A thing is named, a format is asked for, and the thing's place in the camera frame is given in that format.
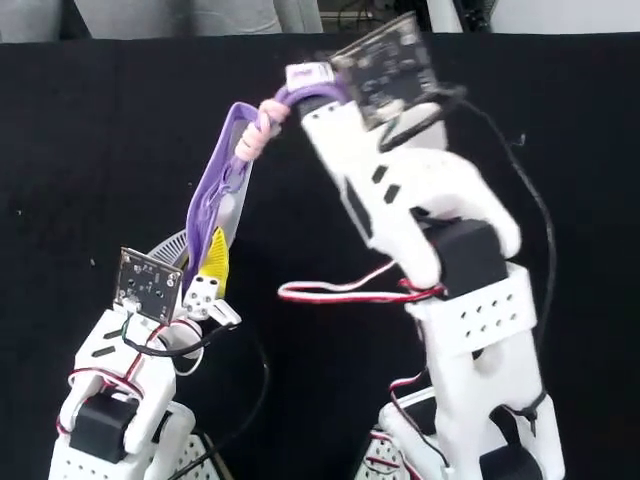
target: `black cable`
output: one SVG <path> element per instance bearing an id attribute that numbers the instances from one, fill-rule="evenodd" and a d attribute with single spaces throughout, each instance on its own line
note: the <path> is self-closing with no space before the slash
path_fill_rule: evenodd
<path id="1" fill-rule="evenodd" d="M 204 453 L 199 457 L 194 458 L 193 461 L 189 462 L 184 468 L 175 472 L 171 476 L 171 478 L 169 478 L 169 480 L 174 480 L 174 479 L 184 477 L 194 468 L 198 468 L 204 462 L 213 458 L 213 456 L 217 452 L 217 449 L 213 446 L 213 443 L 211 443 L 211 439 L 206 433 L 204 433 L 204 431 L 200 430 L 198 427 L 195 427 L 191 433 L 193 433 L 194 435 L 197 435 L 200 438 L 200 440 L 202 440 L 202 445 L 204 445 Z"/>
<path id="2" fill-rule="evenodd" d="M 264 405 L 264 402 L 267 398 L 269 383 L 271 381 L 271 372 L 269 369 L 267 354 L 264 351 L 264 346 L 262 345 L 262 342 L 260 342 L 260 339 L 258 338 L 258 335 L 255 332 L 254 332 L 254 342 L 258 349 L 258 353 L 260 354 L 260 359 L 262 361 L 262 369 L 264 373 L 262 377 L 263 380 L 262 380 L 262 389 L 260 390 L 260 396 L 256 400 L 256 403 L 253 406 L 251 413 L 249 413 L 249 416 L 247 416 L 247 418 L 244 420 L 244 422 L 242 422 L 240 427 L 238 427 L 238 429 L 235 432 L 231 433 L 226 438 L 223 438 L 221 441 L 217 442 L 215 445 L 211 445 L 211 443 L 209 442 L 209 439 L 203 433 L 203 436 L 205 436 L 205 449 L 206 449 L 205 452 L 202 455 L 200 455 L 198 458 L 194 459 L 192 462 L 190 462 L 189 464 L 187 464 L 186 466 L 178 470 L 176 473 L 171 475 L 171 477 L 169 477 L 167 480 L 179 480 L 183 476 L 188 474 L 191 470 L 193 470 L 194 468 L 198 467 L 202 463 L 212 458 L 216 453 L 218 453 L 220 450 L 226 447 L 229 443 L 231 443 L 233 440 L 235 440 L 240 435 L 242 435 L 247 430 L 247 428 L 249 428 L 249 425 L 251 425 L 251 423 L 258 416 L 258 413 L 262 409 L 262 406 Z"/>
<path id="3" fill-rule="evenodd" d="M 424 98 L 423 102 L 438 103 L 440 108 L 424 120 L 421 120 L 412 127 L 403 130 L 402 132 L 394 135 L 392 138 L 387 140 L 387 138 L 391 134 L 391 131 L 398 123 L 397 119 L 396 122 L 390 121 L 387 129 L 380 137 L 380 141 L 378 142 L 378 151 L 380 153 L 390 152 L 394 148 L 408 142 L 416 135 L 424 132 L 434 123 L 439 122 L 447 115 L 449 115 L 458 106 L 458 104 L 462 102 L 466 93 L 467 89 L 462 86 L 453 87 L 451 89 L 434 90 L 433 92 L 429 93 L 428 96 Z M 437 101 L 438 97 L 444 97 L 444 101 L 442 103 L 439 103 Z"/>
<path id="4" fill-rule="evenodd" d="M 478 107 L 473 105 L 468 100 L 462 99 L 460 103 L 464 107 L 468 108 L 470 111 L 475 113 L 480 118 L 483 118 L 487 122 L 491 130 L 493 130 L 495 135 L 498 137 L 498 141 L 502 146 L 503 150 L 505 151 L 507 158 L 511 163 L 511 166 L 515 170 L 518 177 L 520 177 L 520 180 L 522 181 L 522 183 L 524 183 L 524 186 L 527 188 L 527 190 L 533 197 L 534 201 L 536 202 L 536 205 L 540 210 L 540 214 L 542 215 L 542 219 L 545 224 L 545 230 L 547 234 L 548 272 L 547 272 L 547 284 L 545 288 L 545 296 L 542 302 L 542 308 L 540 310 L 540 319 L 538 321 L 538 326 L 536 328 L 536 346 L 539 353 L 542 346 L 542 340 L 544 338 L 545 329 L 549 320 L 549 312 L 551 311 L 551 303 L 553 301 L 553 292 L 554 292 L 555 283 L 556 283 L 556 270 L 558 267 L 558 253 L 556 249 L 556 238 L 555 238 L 555 231 L 553 227 L 553 221 L 551 219 L 551 213 L 549 212 L 549 208 L 547 207 L 544 200 L 542 199 L 542 195 L 540 195 L 540 192 L 538 192 L 536 187 L 533 185 L 533 182 L 524 171 L 524 167 L 520 163 L 520 160 L 518 160 L 518 158 L 511 151 L 511 148 L 509 148 L 507 139 L 504 137 L 503 133 L 498 128 L 498 125 L 496 124 L 495 120 L 493 120 L 493 118 L 488 113 L 480 110 Z"/>
<path id="5" fill-rule="evenodd" d="M 175 350 L 157 350 L 155 348 L 147 347 L 146 345 L 140 345 L 133 340 L 127 338 L 127 330 L 129 329 L 129 321 L 133 315 L 130 314 L 122 325 L 122 331 L 120 336 L 122 337 L 122 341 L 128 347 L 133 348 L 136 352 L 141 353 L 143 355 L 149 355 L 150 357 L 165 357 L 165 358 L 177 358 L 183 357 L 185 355 L 189 355 L 190 353 L 195 352 L 203 347 L 207 347 L 211 342 L 213 342 L 216 338 L 220 337 L 226 332 L 231 332 L 236 329 L 236 325 L 224 325 L 222 327 L 216 328 L 215 330 L 211 330 L 204 337 L 202 337 L 199 341 L 189 345 L 188 347 L 178 348 Z"/>
<path id="6" fill-rule="evenodd" d="M 422 334 L 422 345 L 423 345 L 423 349 L 424 349 L 424 356 L 425 356 L 425 360 L 424 360 L 424 364 L 427 364 L 427 350 L 426 350 L 426 346 L 424 339 L 426 338 L 426 332 L 424 331 L 424 326 L 422 325 L 421 321 L 418 321 L 418 328 L 420 329 L 420 332 Z M 425 368 L 422 372 L 420 372 L 420 376 L 424 375 L 426 373 L 427 369 Z M 402 408 L 402 405 L 400 405 L 400 402 L 398 402 L 398 398 L 396 397 L 396 393 L 394 391 L 394 388 L 389 388 L 389 395 L 391 396 L 391 403 L 393 403 L 393 406 L 396 408 L 396 410 L 398 410 L 398 413 L 402 416 L 402 418 L 404 418 L 404 420 L 409 424 L 409 426 L 418 434 L 418 436 L 420 437 L 420 440 L 422 440 L 422 442 L 429 447 L 431 450 L 433 450 L 434 452 L 436 452 L 438 454 L 438 456 L 442 459 L 442 463 L 444 464 L 445 468 L 449 468 L 450 464 L 449 461 L 447 460 L 447 457 L 444 455 L 444 453 L 442 452 L 442 450 L 440 450 L 438 447 L 436 447 L 433 443 L 431 443 L 428 439 L 427 436 L 422 433 L 422 430 L 420 430 L 420 427 L 418 426 L 418 424 L 415 422 L 415 420 L 411 417 L 411 415 L 409 415 L 406 410 L 404 408 Z"/>

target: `yellow tape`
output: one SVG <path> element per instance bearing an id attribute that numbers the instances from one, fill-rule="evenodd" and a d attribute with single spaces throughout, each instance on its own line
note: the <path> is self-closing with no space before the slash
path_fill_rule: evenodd
<path id="1" fill-rule="evenodd" d="M 220 285 L 218 294 L 220 297 L 224 296 L 227 278 L 229 277 L 229 247 L 227 246 L 224 232 L 220 227 L 216 228 L 215 232 L 213 232 L 211 248 L 209 248 L 207 258 L 198 273 L 218 280 L 218 284 Z"/>

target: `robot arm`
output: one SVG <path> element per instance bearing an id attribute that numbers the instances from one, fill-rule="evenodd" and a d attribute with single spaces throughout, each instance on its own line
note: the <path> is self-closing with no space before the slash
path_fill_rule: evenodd
<path id="1" fill-rule="evenodd" d="M 398 402 L 393 394 L 394 385 L 418 377 L 394 382 L 393 403 L 380 412 L 383 431 L 372 432 L 356 478 L 491 480 L 517 473 L 559 480 L 562 450 L 531 334 L 529 276 L 507 262 L 520 249 L 520 229 L 473 164 L 427 148 L 425 129 L 438 128 L 430 119 L 444 111 L 428 101 L 443 90 L 419 38 L 405 17 L 335 54 L 332 63 L 354 100 L 302 119 L 365 244 L 391 257 L 412 289 L 444 287 L 440 298 L 405 298 L 433 382 L 411 399 L 432 412 L 428 428 L 405 412 L 409 399 Z M 413 138 L 383 148 L 393 130 L 403 132 L 393 140 Z M 517 441 L 503 436 L 504 425 L 491 424 L 496 411 L 513 422 Z"/>
<path id="2" fill-rule="evenodd" d="M 416 106 L 402 122 L 416 123 L 433 108 Z M 366 131 L 355 102 L 325 105 L 304 116 L 302 126 L 365 244 L 394 259 L 414 286 L 427 289 L 441 277 L 440 260 L 417 212 L 486 221 L 495 229 L 503 257 L 518 253 L 518 225 L 469 161 L 421 148 L 420 137 L 413 145 L 379 153 L 385 126 Z"/>
<path id="3" fill-rule="evenodd" d="M 179 270 L 123 249 L 114 306 L 75 356 L 71 391 L 58 417 L 50 480 L 84 478 L 85 471 L 87 477 L 167 480 L 204 454 L 203 440 L 191 434 L 193 413 L 173 401 L 181 372 L 174 370 L 172 359 L 143 355 L 123 338 L 175 351 L 201 340 L 199 321 L 238 324 L 238 314 L 218 298 L 219 287 L 217 278 L 198 275 L 180 304 Z M 159 323 L 161 318 L 169 321 Z M 202 354 L 203 347 L 184 355 L 195 361 L 188 373 Z M 219 478 L 211 462 L 200 468 L 203 477 Z"/>

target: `purple strap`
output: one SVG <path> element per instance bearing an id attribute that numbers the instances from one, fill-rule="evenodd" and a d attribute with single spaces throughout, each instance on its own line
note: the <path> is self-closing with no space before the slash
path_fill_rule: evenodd
<path id="1" fill-rule="evenodd" d="M 334 84 L 314 85 L 292 93 L 289 93 L 286 87 L 282 87 L 274 98 L 277 102 L 292 107 L 300 100 L 312 96 L 330 97 L 342 104 L 349 100 L 344 88 Z M 257 126 L 257 118 L 258 110 L 255 107 L 242 102 L 233 104 L 222 126 L 211 159 L 193 194 L 187 212 L 189 265 L 184 276 L 184 291 L 189 288 L 191 280 L 207 257 L 222 197 L 227 193 L 237 192 L 244 183 L 248 164 L 233 155 L 235 145 L 230 145 L 233 126 L 240 120 L 254 122 Z M 233 173 L 237 173 L 234 185 L 231 184 Z"/>

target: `black background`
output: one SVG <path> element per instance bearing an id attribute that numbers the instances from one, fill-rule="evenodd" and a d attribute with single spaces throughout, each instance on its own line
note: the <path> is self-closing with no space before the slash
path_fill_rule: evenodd
<path id="1" fill-rule="evenodd" d="M 182 228 L 231 103 L 259 103 L 287 62 L 350 40 L 0 45 L 3 478 L 46 478 L 66 374 L 109 305 L 119 247 L 146 251 Z M 555 220 L 558 287 L 541 363 L 568 478 L 634 478 L 640 36 L 428 40 L 441 80 L 466 85 L 509 139 L 525 134 L 514 148 Z M 347 281 L 383 261 L 361 244 L 297 123 L 256 163 L 232 249 L 227 299 L 258 328 L 273 369 L 264 411 L 224 451 L 238 479 L 348 478 L 389 381 L 422 365 L 398 307 L 276 298 L 284 281 Z M 452 149 L 520 223 L 518 261 L 540 299 L 546 250 L 534 203 L 485 125 L 457 114 L 448 128 Z M 218 439 L 259 386 L 238 331 L 179 381 L 178 399 Z"/>

